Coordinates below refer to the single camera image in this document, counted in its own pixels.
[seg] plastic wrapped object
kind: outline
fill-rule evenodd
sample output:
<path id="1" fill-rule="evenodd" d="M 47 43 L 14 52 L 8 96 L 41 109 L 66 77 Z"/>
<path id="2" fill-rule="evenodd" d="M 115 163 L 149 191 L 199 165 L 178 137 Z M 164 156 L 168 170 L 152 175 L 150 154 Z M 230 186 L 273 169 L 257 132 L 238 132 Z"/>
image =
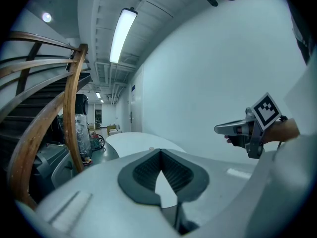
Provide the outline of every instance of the plastic wrapped object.
<path id="1" fill-rule="evenodd" d="M 63 115 L 58 117 L 58 122 L 62 131 L 64 131 Z M 75 129 L 77 135 L 78 149 L 82 159 L 85 161 L 91 158 L 91 155 L 93 153 L 87 129 L 87 117 L 85 115 L 75 114 Z"/>

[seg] ceiling light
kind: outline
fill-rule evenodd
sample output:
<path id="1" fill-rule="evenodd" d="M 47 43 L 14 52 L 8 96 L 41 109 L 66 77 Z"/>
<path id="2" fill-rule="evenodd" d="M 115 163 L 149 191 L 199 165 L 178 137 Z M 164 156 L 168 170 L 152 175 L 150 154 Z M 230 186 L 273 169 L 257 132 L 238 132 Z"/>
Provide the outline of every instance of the ceiling light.
<path id="1" fill-rule="evenodd" d="M 121 15 L 119 17 L 113 36 L 110 52 L 110 62 L 119 62 L 124 41 L 127 38 L 129 30 L 137 15 L 138 13 L 136 11 L 133 11 L 132 9 L 125 8 L 121 11 Z"/>
<path id="2" fill-rule="evenodd" d="M 45 12 L 42 15 L 42 20 L 49 23 L 52 20 L 52 17 L 49 13 Z"/>

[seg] wooden newel post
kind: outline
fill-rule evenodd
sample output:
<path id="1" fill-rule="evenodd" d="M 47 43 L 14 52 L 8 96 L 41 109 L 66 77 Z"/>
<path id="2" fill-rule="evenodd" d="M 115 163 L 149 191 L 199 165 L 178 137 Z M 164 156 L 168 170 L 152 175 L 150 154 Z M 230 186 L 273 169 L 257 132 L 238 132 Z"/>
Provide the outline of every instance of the wooden newel post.
<path id="1" fill-rule="evenodd" d="M 74 51 L 74 60 L 77 62 L 73 63 L 69 68 L 69 72 L 73 72 L 73 74 L 67 78 L 63 106 L 63 122 L 66 145 L 68 146 L 77 171 L 82 172 L 84 166 L 79 153 L 75 129 L 75 102 L 78 79 L 88 51 L 88 46 L 87 44 L 81 44 L 79 49 L 80 51 Z"/>

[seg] floor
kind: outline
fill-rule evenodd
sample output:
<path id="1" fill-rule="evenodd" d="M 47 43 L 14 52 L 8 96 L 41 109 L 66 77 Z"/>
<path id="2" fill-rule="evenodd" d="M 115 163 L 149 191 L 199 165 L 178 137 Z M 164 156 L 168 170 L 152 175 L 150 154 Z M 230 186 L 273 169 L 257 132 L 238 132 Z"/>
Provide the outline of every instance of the floor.
<path id="1" fill-rule="evenodd" d="M 101 128 L 101 130 L 95 130 L 95 133 L 103 136 L 103 138 L 105 140 L 108 137 L 107 128 Z M 86 166 L 85 168 L 91 167 L 91 166 L 96 165 L 96 164 L 104 163 L 106 161 L 111 161 L 111 160 L 114 160 L 114 159 L 117 159 L 117 158 L 119 158 L 119 156 L 117 154 L 113 154 L 113 153 L 109 154 L 107 152 L 106 144 L 105 144 L 103 149 L 100 149 L 98 151 L 93 152 L 93 154 L 91 156 L 91 159 L 92 159 L 93 163 L 90 164 L 89 166 Z"/>

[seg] window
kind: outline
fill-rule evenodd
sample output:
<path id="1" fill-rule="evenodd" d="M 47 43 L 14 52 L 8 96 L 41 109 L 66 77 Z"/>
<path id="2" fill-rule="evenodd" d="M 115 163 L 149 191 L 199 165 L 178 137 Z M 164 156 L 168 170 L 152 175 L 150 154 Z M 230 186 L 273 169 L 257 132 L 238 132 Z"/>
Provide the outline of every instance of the window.
<path id="1" fill-rule="evenodd" d="M 101 109 L 95 109 L 95 122 L 102 123 Z"/>

